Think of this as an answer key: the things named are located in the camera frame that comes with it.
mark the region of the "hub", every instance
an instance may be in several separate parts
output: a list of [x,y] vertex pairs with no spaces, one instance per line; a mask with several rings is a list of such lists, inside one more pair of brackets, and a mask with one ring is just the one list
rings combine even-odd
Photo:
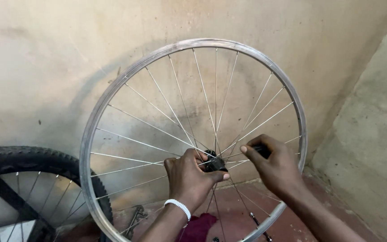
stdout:
[[206,166],[205,172],[212,172],[212,171],[228,172],[228,169],[225,167],[225,162],[216,155],[216,152],[208,149],[205,151],[205,154],[208,157],[207,163],[204,164],[204,166]]

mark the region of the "silver rim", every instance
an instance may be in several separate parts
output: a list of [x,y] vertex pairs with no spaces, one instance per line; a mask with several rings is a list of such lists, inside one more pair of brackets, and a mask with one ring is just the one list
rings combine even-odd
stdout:
[[[105,92],[98,100],[89,117],[85,131],[83,133],[83,139],[80,147],[80,181],[83,188],[83,194],[85,198],[87,198],[86,204],[95,222],[98,224],[100,229],[113,241],[129,242],[128,239],[123,237],[121,233],[113,227],[113,225],[107,220],[104,213],[102,212],[92,187],[92,180],[90,175],[90,154],[92,141],[101,116],[114,95],[132,76],[134,76],[141,69],[145,68],[156,60],[175,52],[202,47],[213,47],[219,49],[222,48],[243,53],[266,66],[278,78],[289,94],[296,111],[299,127],[299,136],[296,137],[299,138],[299,150],[297,153],[299,158],[298,168],[300,172],[302,172],[302,169],[304,168],[305,157],[307,155],[307,131],[304,110],[289,78],[275,63],[273,63],[266,55],[257,51],[256,49],[235,41],[201,38],[180,41],[167,45],[139,59],[136,63],[132,64],[126,71],[117,77],[117,79],[105,90]],[[283,202],[277,205],[273,212],[270,213],[270,216],[266,218],[266,220],[264,220],[260,226],[257,227],[257,229],[250,232],[250,234],[248,234],[240,241],[253,241],[254,239],[258,238],[266,229],[272,225],[272,223],[274,223],[274,221],[283,212],[285,207],[286,205]]]

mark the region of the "white beaded bracelet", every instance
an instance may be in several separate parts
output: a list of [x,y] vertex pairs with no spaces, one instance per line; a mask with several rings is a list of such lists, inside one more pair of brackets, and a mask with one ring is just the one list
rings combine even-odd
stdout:
[[185,214],[186,214],[187,221],[189,222],[191,220],[191,212],[183,203],[181,203],[175,199],[169,199],[164,203],[164,206],[167,205],[167,203],[172,203],[172,204],[176,205],[177,207],[181,208],[183,210],[183,212],[185,212]]

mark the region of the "person's right hand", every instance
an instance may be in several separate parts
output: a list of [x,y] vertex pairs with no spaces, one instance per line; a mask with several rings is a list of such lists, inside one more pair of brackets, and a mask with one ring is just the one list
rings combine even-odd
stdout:
[[[270,150],[268,160],[252,148],[260,144]],[[240,150],[255,165],[265,186],[278,197],[291,195],[304,188],[294,153],[282,142],[261,134],[240,146]]]

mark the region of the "tire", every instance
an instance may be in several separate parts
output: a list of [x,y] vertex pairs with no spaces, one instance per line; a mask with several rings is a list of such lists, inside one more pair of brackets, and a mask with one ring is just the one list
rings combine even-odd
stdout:
[[[80,185],[79,160],[60,151],[30,146],[0,146],[0,175],[24,171],[53,173],[72,180]],[[107,195],[99,177],[92,178],[97,197]],[[102,198],[99,205],[108,220],[113,223],[110,199]],[[109,241],[101,232],[100,242]]]

